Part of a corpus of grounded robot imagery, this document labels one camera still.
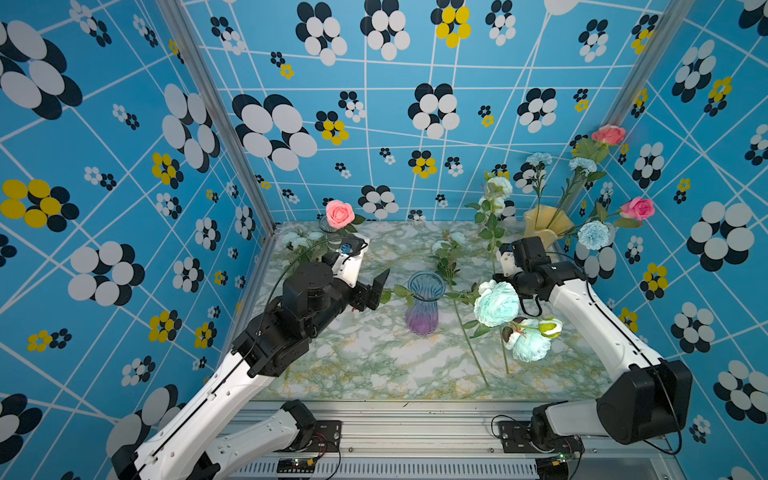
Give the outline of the pink rose stem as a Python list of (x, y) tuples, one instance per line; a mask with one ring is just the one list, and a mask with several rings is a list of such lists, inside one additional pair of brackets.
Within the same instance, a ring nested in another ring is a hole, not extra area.
[(360, 225), (365, 218), (354, 212), (353, 207), (340, 200), (332, 200), (326, 205), (325, 218), (333, 230), (344, 230)]

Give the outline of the clear ribbed glass vase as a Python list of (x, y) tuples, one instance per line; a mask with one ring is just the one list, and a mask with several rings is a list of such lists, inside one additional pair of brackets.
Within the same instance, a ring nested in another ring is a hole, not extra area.
[(341, 269), (341, 265), (357, 247), (359, 243), (357, 237), (346, 228), (336, 229), (332, 227), (326, 216), (319, 220), (319, 228), (323, 233), (321, 252), (318, 259), (326, 264), (331, 258), (332, 253), (337, 253), (338, 257), (333, 263), (335, 271)]

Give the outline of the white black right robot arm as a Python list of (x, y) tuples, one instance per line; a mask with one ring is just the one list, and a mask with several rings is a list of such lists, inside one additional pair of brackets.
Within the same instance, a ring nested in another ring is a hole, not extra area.
[(681, 434), (693, 375), (643, 343), (599, 299), (582, 268), (568, 257), (555, 262), (540, 238), (504, 243), (494, 280), (517, 294), (546, 302), (576, 327), (612, 383), (595, 400), (544, 404), (532, 412), (530, 436), (540, 449), (562, 438), (608, 436), (622, 445)]

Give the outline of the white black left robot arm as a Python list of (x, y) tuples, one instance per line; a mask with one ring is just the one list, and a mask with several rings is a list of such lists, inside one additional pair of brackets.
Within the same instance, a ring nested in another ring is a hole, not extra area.
[(359, 282), (362, 258), (333, 254), (300, 265), (233, 341), (209, 382), (150, 439), (122, 446), (112, 457), (120, 479), (226, 479), (276, 451), (302, 450), (316, 419), (299, 400), (269, 418), (225, 434), (234, 417), (266, 389), (347, 308), (376, 309), (389, 277)]

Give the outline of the white blue flower stem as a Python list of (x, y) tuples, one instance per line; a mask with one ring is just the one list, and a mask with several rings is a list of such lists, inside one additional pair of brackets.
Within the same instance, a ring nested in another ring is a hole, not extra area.
[(465, 243), (466, 238), (459, 232), (443, 230), (440, 239), (431, 247), (430, 258), (435, 262), (435, 272), (442, 278), (446, 285), (445, 297), (451, 302), (471, 357), (478, 369), (483, 384), (488, 387), (489, 382), (469, 337), (469, 330), (476, 327), (477, 322), (470, 322), (470, 326), (467, 327), (467, 322), (463, 320), (459, 310), (460, 304), (468, 305), (473, 292), (472, 288), (469, 290), (460, 290), (458, 285), (458, 277), (461, 273), (458, 261), (463, 256), (463, 246)]

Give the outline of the white blue flower bunch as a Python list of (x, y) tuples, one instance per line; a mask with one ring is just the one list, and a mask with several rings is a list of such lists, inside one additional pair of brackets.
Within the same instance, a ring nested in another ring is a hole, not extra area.
[[(502, 239), (506, 235), (506, 230), (501, 224), (500, 216), (506, 207), (505, 201), (510, 197), (512, 191), (513, 187), (507, 178), (487, 174), (481, 199), (468, 204), (468, 207), (476, 210), (475, 222), (481, 227), (478, 236), (481, 240), (488, 242), (487, 251), (491, 259), (491, 276), (497, 273), (497, 253), (501, 247)], [(490, 333), (492, 329), (496, 330), (501, 343), (505, 372), (509, 373), (506, 341), (504, 340), (504, 324), (501, 320), (491, 320), (490, 314), (487, 313), (487, 308), (484, 306), (484, 298), (492, 292), (496, 284), (497, 282), (491, 278), (480, 283), (476, 289), (477, 298), (473, 303), (473, 309), (478, 326), (475, 328), (472, 337), (478, 338)]]

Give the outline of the purple blue glass vase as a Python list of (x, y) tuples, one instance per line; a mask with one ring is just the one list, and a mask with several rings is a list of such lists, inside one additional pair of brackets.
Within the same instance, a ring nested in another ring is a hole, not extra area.
[(410, 277), (407, 289), (413, 293), (413, 305), (406, 310), (406, 326), (417, 335), (431, 335), (439, 324), (438, 301), (446, 291), (444, 280), (433, 272), (417, 272)]

